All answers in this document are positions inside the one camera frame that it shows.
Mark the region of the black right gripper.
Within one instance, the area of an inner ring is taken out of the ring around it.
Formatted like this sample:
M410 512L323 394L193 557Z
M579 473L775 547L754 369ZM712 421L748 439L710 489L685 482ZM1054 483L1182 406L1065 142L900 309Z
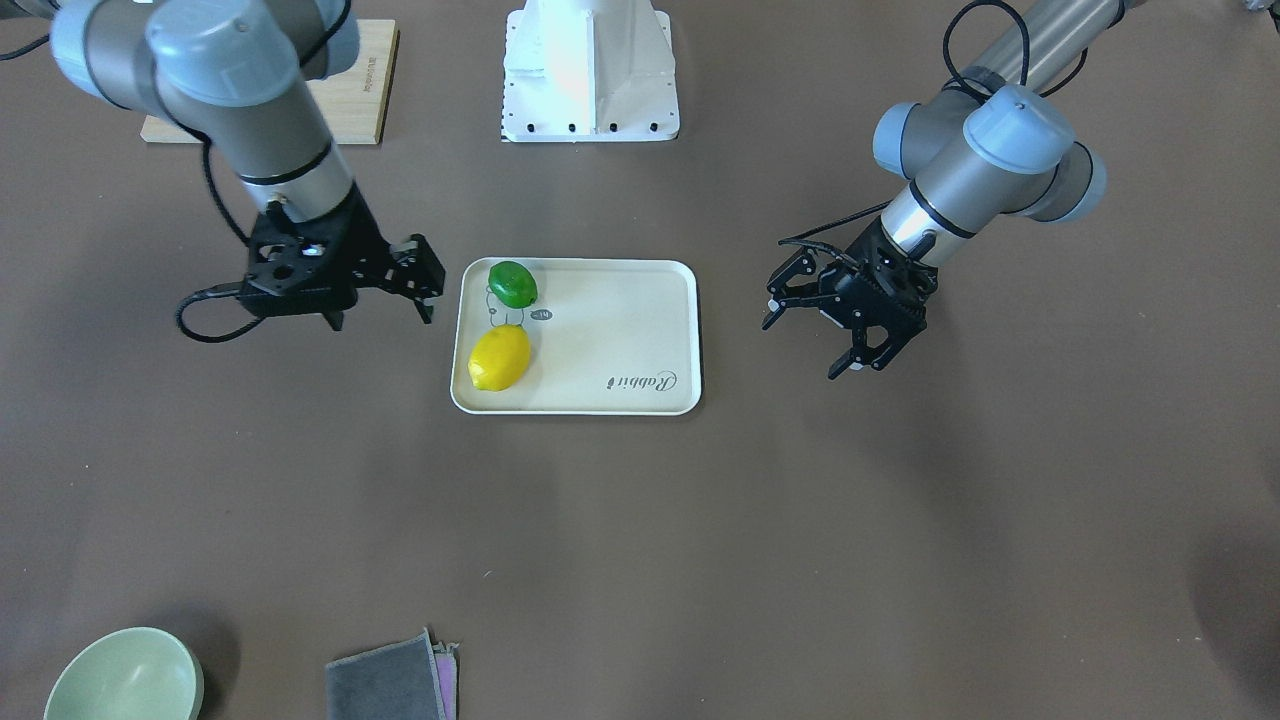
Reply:
M342 332L362 288L413 302L424 324L443 295L445 268L424 234L383 237L357 186L329 213L296 222L280 197L268 202L250 236L250 264L236 293L256 318L319 314Z

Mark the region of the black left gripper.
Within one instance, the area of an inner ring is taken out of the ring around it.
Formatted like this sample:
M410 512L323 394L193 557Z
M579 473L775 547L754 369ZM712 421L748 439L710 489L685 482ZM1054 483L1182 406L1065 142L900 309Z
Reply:
M927 328L925 304L937 286L937 272L904 254L877 219L845 251L799 247L774 270L762 329L788 309L817 309L852 337L831 364L829 380L849 369L882 370Z

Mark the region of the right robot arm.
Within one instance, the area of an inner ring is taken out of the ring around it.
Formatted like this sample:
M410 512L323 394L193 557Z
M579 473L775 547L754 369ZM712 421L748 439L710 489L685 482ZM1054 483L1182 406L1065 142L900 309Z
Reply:
M421 234L384 240L308 90L358 59L351 3L5 1L3 18L47 20L42 42L76 87L182 129L244 186L244 274L186 305L233 299L251 327L317 315L339 331L376 288L433 320L445 269Z

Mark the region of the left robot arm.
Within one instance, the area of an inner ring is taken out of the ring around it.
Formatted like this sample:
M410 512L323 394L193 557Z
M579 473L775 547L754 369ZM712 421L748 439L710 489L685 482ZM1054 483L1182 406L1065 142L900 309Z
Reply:
M787 238L794 254L767 281L772 327L813 307L851 334L829 378L881 370L925 329L940 268L996 217L1071 222L1103 197L1107 170L1051 102L1083 68L1091 44L1132 9L1129 1L1038 1L970 65L943 56L948 79L928 102L900 102L879 119L873 155L902 178L846 247L815 231Z

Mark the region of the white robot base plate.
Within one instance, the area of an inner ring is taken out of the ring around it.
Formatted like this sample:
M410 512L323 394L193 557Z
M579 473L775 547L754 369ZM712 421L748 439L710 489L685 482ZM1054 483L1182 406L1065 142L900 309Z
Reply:
M649 1L527 1L506 18L500 137L659 142L681 117L671 19Z

